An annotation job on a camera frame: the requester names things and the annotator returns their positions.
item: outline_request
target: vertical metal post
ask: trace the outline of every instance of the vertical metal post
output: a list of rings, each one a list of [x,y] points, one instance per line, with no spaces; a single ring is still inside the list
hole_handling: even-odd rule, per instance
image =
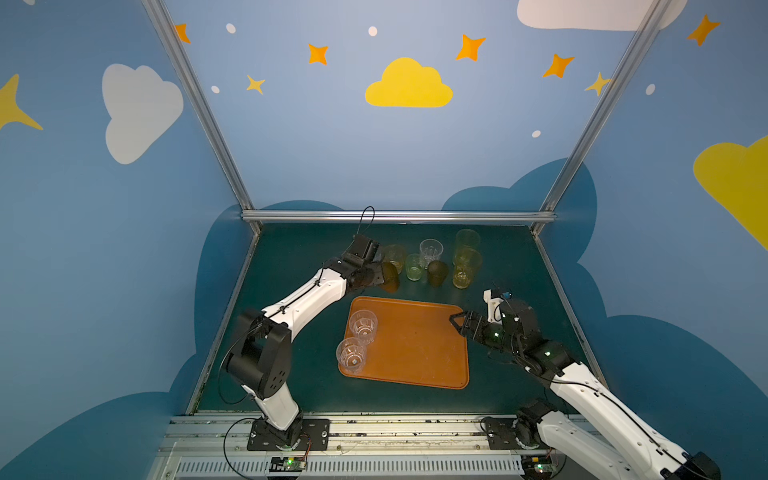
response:
[[[621,94],[624,93],[624,89],[626,89],[634,72],[648,52],[650,45],[654,42],[660,30],[661,19],[671,3],[672,0],[654,0],[650,5],[648,13],[640,23],[640,27],[635,32],[629,47],[627,47],[624,53],[624,57],[619,61],[619,65],[616,67],[613,77],[611,77],[608,90],[600,98],[594,111],[592,111],[584,131],[581,132],[581,136],[576,142],[573,151],[565,161],[562,170],[560,170],[557,180],[554,181],[544,203],[539,209],[540,211],[552,212],[558,205],[563,193],[565,193],[571,180],[573,180],[576,171],[587,156],[587,152],[608,120],[608,116],[611,115]],[[537,222],[531,227],[531,231],[535,236],[538,236],[543,228],[544,224]]]
[[[214,153],[219,159],[224,174],[227,175],[227,179],[232,186],[232,191],[235,193],[237,201],[240,202],[240,206],[243,210],[252,210],[253,204],[248,196],[248,191],[243,183],[243,178],[237,170],[235,160],[232,158],[227,143],[224,141],[224,137],[219,129],[219,125],[216,123],[214,114],[211,112],[210,106],[205,100],[205,95],[203,94],[200,82],[197,81],[197,76],[194,74],[192,64],[176,34],[176,28],[170,17],[170,13],[168,13],[167,8],[165,8],[163,0],[142,0],[142,2],[147,9],[147,13],[154,25],[154,29],[157,31],[157,35],[163,42],[165,51],[168,53],[168,57],[170,57],[170,62],[174,65],[176,73],[181,80],[181,84],[187,92],[190,103],[192,104],[195,113],[197,113],[200,123],[203,125],[203,130],[205,130],[205,134],[208,136],[210,146],[214,149]],[[254,232],[258,233],[258,225],[254,227]]]

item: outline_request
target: blue wall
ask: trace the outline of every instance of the blue wall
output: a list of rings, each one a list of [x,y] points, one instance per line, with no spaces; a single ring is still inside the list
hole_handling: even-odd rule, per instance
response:
[[[343,209],[537,210],[556,171],[529,197],[474,189],[508,189],[567,157],[598,101],[585,88],[598,72],[611,76],[632,36],[532,28],[507,1],[167,6],[186,25],[183,45],[257,208],[311,200]],[[581,14],[592,15],[589,7]],[[463,35],[486,38],[477,61],[456,60]],[[308,44],[328,46],[327,65],[309,63]],[[543,77],[555,54],[574,60],[563,78]],[[450,103],[367,103],[368,86],[401,57],[434,67],[453,90]],[[263,94],[247,90],[248,76],[264,80]]]
[[[140,0],[3,2],[0,45],[42,127],[0,95],[0,478],[143,478],[252,233],[186,99],[134,163],[107,148],[110,65],[179,83]]]
[[[699,46],[687,37],[704,15],[720,26]],[[699,184],[694,162],[768,135],[766,16],[764,3],[689,2],[542,232],[611,388],[724,478],[768,468],[768,250]]]

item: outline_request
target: cloud decal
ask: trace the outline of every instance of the cloud decal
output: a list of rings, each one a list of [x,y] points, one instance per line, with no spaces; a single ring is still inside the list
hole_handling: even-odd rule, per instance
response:
[[[687,0],[672,0],[661,27],[674,21]],[[520,0],[518,18],[533,28],[634,31],[653,0]]]
[[[104,105],[112,120],[107,149],[120,164],[135,162],[179,118],[184,98],[176,84],[142,65],[107,67],[101,79]]]
[[[712,145],[696,158],[694,175],[704,190],[768,249],[768,137],[749,147]]]
[[[381,81],[366,90],[366,101],[376,107],[437,108],[448,104],[453,90],[440,73],[413,58],[398,58],[387,66]]]

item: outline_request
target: yellow heart-shaped cloud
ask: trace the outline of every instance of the yellow heart-shaped cloud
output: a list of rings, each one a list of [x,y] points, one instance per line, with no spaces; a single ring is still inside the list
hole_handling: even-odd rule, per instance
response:
[[[694,175],[768,249],[768,137],[749,147],[712,145],[697,157]]]

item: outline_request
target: black mounting plate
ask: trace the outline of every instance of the black mounting plate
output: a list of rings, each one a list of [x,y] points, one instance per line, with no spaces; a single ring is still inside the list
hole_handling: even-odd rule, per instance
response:
[[[515,439],[515,419],[495,419],[485,417],[482,420],[488,447],[491,450],[519,450],[520,445]]]
[[[329,426],[330,420],[328,419],[302,420],[302,435],[299,437],[299,444],[294,448],[293,452],[304,454],[307,446],[307,437],[312,439],[312,451],[327,450]],[[266,420],[259,419],[250,427],[250,436],[246,448],[251,452],[285,452],[277,448],[277,445],[272,440],[273,437],[268,434]]]

